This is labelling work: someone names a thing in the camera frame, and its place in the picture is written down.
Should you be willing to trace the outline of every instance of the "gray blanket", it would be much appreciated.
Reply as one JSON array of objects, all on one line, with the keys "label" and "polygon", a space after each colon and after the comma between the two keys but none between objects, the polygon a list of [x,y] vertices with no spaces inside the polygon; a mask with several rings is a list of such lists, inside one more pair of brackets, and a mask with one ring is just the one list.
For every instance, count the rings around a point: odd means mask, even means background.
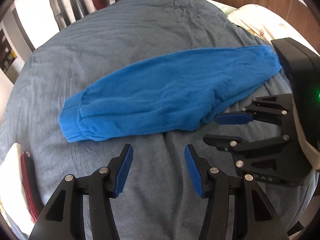
[{"label": "gray blanket", "polygon": [[[231,154],[205,145],[202,136],[236,135],[252,141],[275,136],[276,126],[256,121],[232,126],[211,122],[195,132],[68,143],[58,116],[68,97],[128,64],[185,49],[257,44],[265,42],[202,0],[121,0],[92,13],[55,35],[26,62],[1,125],[0,163],[11,145],[20,143],[35,161],[40,195],[46,203],[66,174],[90,175],[130,143],[134,148],[131,170],[123,193],[111,200],[120,239],[198,239],[207,201],[193,190],[183,157],[185,145],[192,143],[211,165],[235,176]],[[254,97],[288,92],[281,72],[226,111],[237,111]],[[310,186],[261,184],[287,229],[306,208],[316,181],[313,174]],[[87,239],[92,239],[88,208],[84,212]]]}]

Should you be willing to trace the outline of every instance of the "blue sweatpants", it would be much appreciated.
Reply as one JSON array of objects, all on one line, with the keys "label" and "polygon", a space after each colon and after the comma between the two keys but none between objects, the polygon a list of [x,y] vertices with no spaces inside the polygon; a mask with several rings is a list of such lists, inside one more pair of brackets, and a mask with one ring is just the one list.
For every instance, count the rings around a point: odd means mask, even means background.
[{"label": "blue sweatpants", "polygon": [[69,142],[193,131],[279,72],[269,46],[192,49],[131,64],[65,101]]}]

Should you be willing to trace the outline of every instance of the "blue finger pad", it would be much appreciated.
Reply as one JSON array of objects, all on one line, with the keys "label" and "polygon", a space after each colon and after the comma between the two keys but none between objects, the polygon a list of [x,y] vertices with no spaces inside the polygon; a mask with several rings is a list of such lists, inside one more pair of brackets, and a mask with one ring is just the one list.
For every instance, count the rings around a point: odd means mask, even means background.
[{"label": "blue finger pad", "polygon": [[196,162],[195,162],[194,158],[192,157],[192,154],[191,154],[188,146],[186,146],[184,148],[184,159],[187,164],[187,168],[188,168],[189,175],[190,175],[190,178],[192,181],[193,189],[202,198],[202,197],[204,197],[204,190],[202,188],[201,174],[198,170]]},{"label": "blue finger pad", "polygon": [[127,180],[132,160],[133,160],[133,148],[132,146],[130,146],[128,148],[128,151],[124,157],[124,160],[116,176],[116,186],[114,191],[115,197],[118,197],[119,194],[122,193],[124,189],[124,184]]},{"label": "blue finger pad", "polygon": [[247,124],[253,118],[247,114],[217,115],[214,119],[217,124]]}]

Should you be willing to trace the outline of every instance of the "light green pillow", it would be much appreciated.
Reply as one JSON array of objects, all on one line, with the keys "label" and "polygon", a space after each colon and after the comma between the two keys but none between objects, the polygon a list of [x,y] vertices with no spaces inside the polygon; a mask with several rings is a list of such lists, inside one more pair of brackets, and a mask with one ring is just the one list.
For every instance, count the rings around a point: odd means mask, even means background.
[{"label": "light green pillow", "polygon": [[217,6],[221,11],[224,12],[225,16],[228,16],[228,14],[230,14],[231,12],[233,12],[237,9],[232,6],[220,3],[220,2],[216,2],[216,1],[212,1],[212,0],[205,0],[205,1],[208,1],[209,3],[212,3],[213,5]]}]

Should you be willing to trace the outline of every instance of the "metal pivot screw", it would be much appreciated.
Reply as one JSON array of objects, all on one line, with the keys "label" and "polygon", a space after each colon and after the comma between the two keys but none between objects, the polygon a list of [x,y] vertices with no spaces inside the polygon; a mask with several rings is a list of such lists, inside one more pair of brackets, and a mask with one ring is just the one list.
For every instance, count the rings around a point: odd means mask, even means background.
[{"label": "metal pivot screw", "polygon": [[210,172],[213,174],[217,174],[219,172],[219,169],[216,167],[212,167],[212,168],[210,168]]},{"label": "metal pivot screw", "polygon": [[236,161],[236,166],[237,166],[238,168],[242,168],[243,165],[244,165],[243,161],[241,161],[241,160]]},{"label": "metal pivot screw", "polygon": [[252,177],[250,174],[246,174],[246,175],[244,176],[244,178],[245,178],[246,180],[248,180],[248,181],[253,180],[253,177]]},{"label": "metal pivot screw", "polygon": [[71,181],[73,179],[73,176],[71,174],[67,175],[65,178],[64,178],[66,181]]},{"label": "metal pivot screw", "polygon": [[231,141],[229,144],[230,144],[230,146],[234,147],[234,146],[237,145],[237,142],[236,141]]},{"label": "metal pivot screw", "polygon": [[284,135],[282,136],[282,138],[283,138],[285,141],[289,141],[289,140],[290,140],[290,136],[287,135],[287,134],[284,134]]},{"label": "metal pivot screw", "polygon": [[99,169],[99,172],[100,172],[101,174],[107,173],[107,172],[108,172],[108,168],[107,168],[107,167],[102,167],[102,168]]}]

